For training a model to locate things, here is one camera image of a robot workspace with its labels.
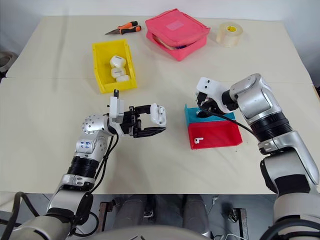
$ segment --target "red box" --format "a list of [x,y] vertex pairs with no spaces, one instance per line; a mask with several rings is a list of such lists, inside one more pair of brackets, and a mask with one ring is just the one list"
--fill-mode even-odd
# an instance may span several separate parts
[[178,61],[207,43],[210,27],[173,9],[145,21],[146,37]]
[[[191,149],[229,147],[242,143],[238,126],[230,121],[190,123],[188,133]],[[195,144],[195,138],[203,140]]]

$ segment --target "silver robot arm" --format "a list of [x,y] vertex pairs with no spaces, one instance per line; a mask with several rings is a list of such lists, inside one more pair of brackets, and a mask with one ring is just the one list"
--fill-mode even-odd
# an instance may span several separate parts
[[[272,230],[292,239],[319,239],[319,170],[262,76],[252,74],[230,89],[202,77],[197,85],[197,103],[202,114],[208,116],[223,115],[239,108],[259,141],[260,152],[268,155],[261,161],[260,168],[266,186],[277,194],[277,199],[274,225],[261,239],[277,239],[271,236]],[[302,231],[314,233],[299,238]]]
[[[66,174],[53,194],[47,213],[38,216],[12,231],[13,240],[63,240],[75,233],[76,226],[84,224],[90,215],[95,190],[96,170],[106,156],[108,138],[114,135],[149,137],[166,129],[166,110],[157,104],[130,106],[124,112],[124,101],[115,90],[110,97],[107,114],[93,114],[82,123],[81,136]],[[158,127],[142,129],[140,114],[150,114]]]

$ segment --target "white table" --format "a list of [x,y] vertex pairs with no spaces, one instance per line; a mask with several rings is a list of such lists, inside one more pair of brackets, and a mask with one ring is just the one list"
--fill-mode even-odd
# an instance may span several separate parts
[[[0,191],[55,190],[70,166],[83,119],[108,110],[110,94],[100,94],[94,79],[91,43],[123,37],[130,44],[138,88],[121,92],[120,98],[126,108],[153,102],[164,105],[167,130],[149,138],[121,138],[96,193],[271,193],[260,172],[263,156],[257,141],[246,131],[240,129],[243,143],[238,146],[190,149],[184,105],[195,106],[201,76],[229,87],[251,73],[261,73],[320,168],[316,141],[320,102],[280,22],[237,20],[245,31],[237,47],[220,47],[211,34],[205,47],[176,62],[146,40],[145,32],[103,35],[114,25],[133,20],[142,24],[142,19],[68,17],[60,53],[60,38],[51,32],[57,32],[53,29],[66,19],[45,17],[41,21],[8,72],[10,78],[0,84]],[[201,21],[214,31],[224,22]],[[33,61],[28,62],[32,52]],[[238,111],[235,115],[245,122]],[[144,127],[151,124],[146,117],[142,121]]]

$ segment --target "floor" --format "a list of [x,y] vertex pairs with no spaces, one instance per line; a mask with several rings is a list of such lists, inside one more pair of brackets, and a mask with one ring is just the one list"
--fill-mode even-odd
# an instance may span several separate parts
[[[51,196],[51,194],[28,194],[31,203],[34,205],[40,215],[46,213],[46,208]],[[207,211],[209,211],[209,209],[212,207],[213,197],[216,197],[217,195],[203,194],[201,196],[205,202]],[[125,199],[128,197],[128,195],[97,194],[94,196],[91,211],[99,215],[100,202],[109,202],[115,197]],[[182,199],[182,195],[176,194],[156,195],[157,211],[161,213],[161,217],[157,218],[156,223],[181,227],[182,217],[180,214],[180,206],[182,205]],[[224,210],[226,208],[243,208],[247,211],[249,239],[257,240],[264,233],[264,231],[268,229],[268,226],[272,224],[271,216],[275,199],[275,195],[219,195],[208,215],[210,230],[212,231],[214,236],[226,235],[228,233],[239,235],[240,233],[238,223],[231,223],[229,220],[226,220],[224,216]],[[8,220],[10,215],[10,212],[0,211],[1,219]],[[115,215],[115,210],[107,214],[107,221],[105,226],[106,231],[112,228]],[[22,201],[17,222],[24,223],[25,221],[32,218],[33,215],[30,213],[27,206]],[[89,233],[92,229],[94,229],[95,223],[95,220],[90,217],[84,225],[78,227],[77,232]],[[0,236],[4,231],[4,228],[4,225],[0,225]],[[68,238],[68,240],[76,239],[80,238],[75,236]]]

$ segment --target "pink pouch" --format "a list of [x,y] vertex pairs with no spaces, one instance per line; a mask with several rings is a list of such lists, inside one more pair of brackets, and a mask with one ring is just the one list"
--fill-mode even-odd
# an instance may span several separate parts
[[207,43],[210,27],[177,8],[145,21],[146,37],[178,61]]

